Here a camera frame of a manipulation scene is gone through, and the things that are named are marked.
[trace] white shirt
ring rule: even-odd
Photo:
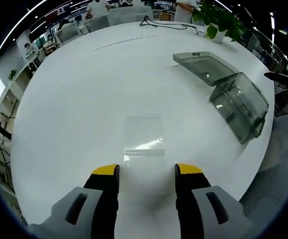
[[[195,2],[195,0],[177,0],[176,3],[177,2],[186,3],[190,7],[197,8],[197,3]],[[183,9],[181,6],[177,5],[174,21],[191,23],[192,14],[187,10]]]
[[[108,5],[109,4],[106,0],[99,0],[99,2],[93,0],[93,2],[91,2],[86,8],[86,11],[91,11],[92,16],[99,16],[103,13],[108,13],[106,8]]]

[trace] green leaf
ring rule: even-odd
[[[219,25],[218,28],[219,28],[219,31],[225,31],[227,29],[225,25]]]
[[[210,23],[211,23],[211,20],[210,20],[210,18],[209,17],[204,17],[203,18],[203,22],[204,22],[204,24],[206,25],[206,26],[208,26],[208,25],[210,25]]]
[[[196,11],[196,12],[193,14],[192,18],[193,18],[194,21],[202,21],[203,15],[202,15],[201,12]]]
[[[206,36],[209,39],[214,39],[217,32],[218,32],[218,29],[215,26],[209,25],[209,27],[207,28]]]

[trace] transparent plastic box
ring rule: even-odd
[[[209,86],[216,86],[229,80],[239,71],[225,60],[211,52],[187,52],[173,55],[173,60],[194,73]]]
[[[224,84],[217,85],[210,101],[241,144],[261,135],[269,103],[244,73],[230,76]]]

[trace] wall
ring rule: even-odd
[[[0,57],[0,79],[6,87],[9,85],[10,71],[13,69],[19,71],[23,66],[24,60],[16,44]]]
[[[29,39],[30,32],[31,32],[30,29],[24,31],[16,40],[16,44],[18,46],[19,52],[25,61],[26,61],[26,58],[25,58],[26,49],[25,49],[24,45],[26,43],[30,43],[30,39]]]

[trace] table surface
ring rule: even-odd
[[[223,58],[265,95],[270,106],[258,139],[241,145],[208,100],[214,88],[173,61],[175,53],[198,51]],[[120,165],[121,177],[135,169],[131,187],[137,187],[139,194],[146,179],[174,177],[174,165],[187,163],[201,168],[211,185],[240,200],[261,165],[272,130],[274,84],[265,72],[263,63],[239,43],[228,38],[212,43],[191,28],[129,23],[61,47],[34,74],[14,123],[12,177],[27,222],[43,222],[54,203],[73,188],[83,187],[94,169],[112,163]],[[129,120],[149,116],[158,125],[164,155],[140,159],[138,164],[125,160]],[[143,167],[145,160],[148,166]],[[159,171],[150,171],[149,165]],[[150,214],[138,197],[122,191],[116,238],[124,232],[147,238],[147,231],[151,238],[180,238],[175,192],[169,192],[158,212]],[[154,200],[154,195],[144,196],[145,202]],[[126,205],[127,197],[133,200],[132,209]],[[160,229],[147,229],[156,225]]]

